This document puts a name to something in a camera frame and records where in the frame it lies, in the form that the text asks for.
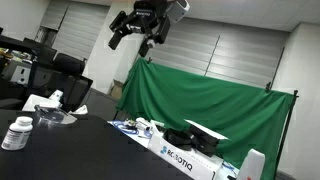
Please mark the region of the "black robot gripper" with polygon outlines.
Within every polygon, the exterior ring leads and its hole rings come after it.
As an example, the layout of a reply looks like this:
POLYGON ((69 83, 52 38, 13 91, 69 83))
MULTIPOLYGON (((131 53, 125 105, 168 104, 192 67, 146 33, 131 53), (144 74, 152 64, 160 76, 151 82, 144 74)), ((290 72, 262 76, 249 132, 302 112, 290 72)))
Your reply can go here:
POLYGON ((156 44, 163 44, 170 29, 170 20, 167 16, 167 10, 171 2, 169 0, 135 0, 133 12, 129 15, 128 25, 124 23, 127 15, 120 11, 116 18, 109 25, 113 36, 109 40, 108 46, 115 50, 121 39, 133 33, 144 34, 138 51, 141 57, 145 57, 148 51, 156 44))

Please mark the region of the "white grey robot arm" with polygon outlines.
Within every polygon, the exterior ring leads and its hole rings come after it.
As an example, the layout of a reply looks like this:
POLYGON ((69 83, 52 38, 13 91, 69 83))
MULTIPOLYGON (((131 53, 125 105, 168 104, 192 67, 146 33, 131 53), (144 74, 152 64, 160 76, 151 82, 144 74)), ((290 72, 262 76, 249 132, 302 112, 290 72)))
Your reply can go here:
POLYGON ((133 11, 120 11, 109 25, 113 36, 108 46, 115 50, 121 39, 133 33, 143 34, 139 54, 145 57, 156 44, 163 44, 172 24, 190 10, 187 0, 134 0, 133 11))

